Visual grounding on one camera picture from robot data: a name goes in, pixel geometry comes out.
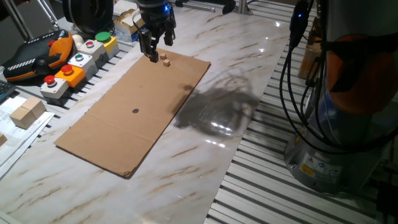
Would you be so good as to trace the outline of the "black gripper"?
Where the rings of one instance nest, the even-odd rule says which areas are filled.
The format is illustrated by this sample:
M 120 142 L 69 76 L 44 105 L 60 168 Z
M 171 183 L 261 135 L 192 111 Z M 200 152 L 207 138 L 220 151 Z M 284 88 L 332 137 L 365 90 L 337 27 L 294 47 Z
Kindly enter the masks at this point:
M 176 28 L 173 7 L 168 0 L 136 0 L 136 4 L 148 28 L 138 33 L 141 52 L 151 62 L 158 62 L 159 54 L 152 46 L 152 37 L 164 35 L 165 45 L 173 46 Z

